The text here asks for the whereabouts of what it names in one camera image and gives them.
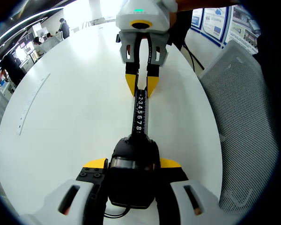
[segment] office desk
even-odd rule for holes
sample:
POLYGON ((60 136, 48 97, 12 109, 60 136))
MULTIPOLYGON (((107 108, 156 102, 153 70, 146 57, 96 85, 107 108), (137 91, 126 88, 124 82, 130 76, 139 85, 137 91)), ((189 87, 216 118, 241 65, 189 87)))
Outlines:
MULTIPOLYGON (((117 33, 114 22, 75 33, 45 54, 12 95, 0 127, 0 181, 19 214, 38 210, 45 196, 76 179, 86 162, 110 160, 117 142, 131 133, 134 98, 125 80, 121 43, 115 42, 117 33), (18 135, 24 107, 48 73, 18 135)), ((211 107, 183 55, 175 46, 167 50, 149 99, 148 136, 156 141, 160 157, 179 162, 189 179, 219 197, 222 154, 211 107)), ((143 40, 140 88, 146 85, 147 60, 143 40)), ((116 213, 114 208, 107 206, 110 213, 116 213)), ((133 216, 158 223, 155 204, 112 221, 131 224, 133 216)))

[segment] mesh chair back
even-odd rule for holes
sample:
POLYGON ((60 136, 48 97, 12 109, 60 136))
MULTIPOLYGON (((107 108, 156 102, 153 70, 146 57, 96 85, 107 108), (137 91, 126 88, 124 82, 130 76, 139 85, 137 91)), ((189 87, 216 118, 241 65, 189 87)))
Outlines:
POLYGON ((264 190, 279 154, 261 67, 243 47, 230 41, 199 79, 221 140, 220 207, 244 214, 264 190))

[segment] poster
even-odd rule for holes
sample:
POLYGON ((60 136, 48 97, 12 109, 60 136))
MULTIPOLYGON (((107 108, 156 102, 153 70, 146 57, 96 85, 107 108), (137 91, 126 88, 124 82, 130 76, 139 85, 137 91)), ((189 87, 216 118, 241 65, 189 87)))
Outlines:
POLYGON ((228 43, 230 40, 234 40, 251 54, 256 54, 258 52, 257 38, 259 35, 260 27, 250 13, 242 6, 232 6, 231 19, 225 42, 228 43))
POLYGON ((201 28, 203 9, 198 8, 192 11, 192 26, 201 28))
POLYGON ((206 8, 204 10, 203 30, 222 41, 222 34, 226 23, 226 7, 206 8))

